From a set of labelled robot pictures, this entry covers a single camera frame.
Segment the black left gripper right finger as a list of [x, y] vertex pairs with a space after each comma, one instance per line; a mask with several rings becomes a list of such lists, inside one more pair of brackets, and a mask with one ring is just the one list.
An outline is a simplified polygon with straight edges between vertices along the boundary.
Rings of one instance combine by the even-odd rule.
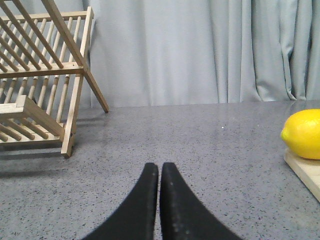
[[177, 166], [162, 166], [160, 224], [164, 240], [239, 240], [195, 196]]

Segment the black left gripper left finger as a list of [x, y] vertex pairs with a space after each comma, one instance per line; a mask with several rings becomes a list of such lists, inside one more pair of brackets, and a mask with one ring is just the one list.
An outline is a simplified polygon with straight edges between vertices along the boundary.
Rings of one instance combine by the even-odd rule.
[[146, 163], [135, 186], [113, 212], [85, 240], [152, 240], [157, 209], [159, 169]]

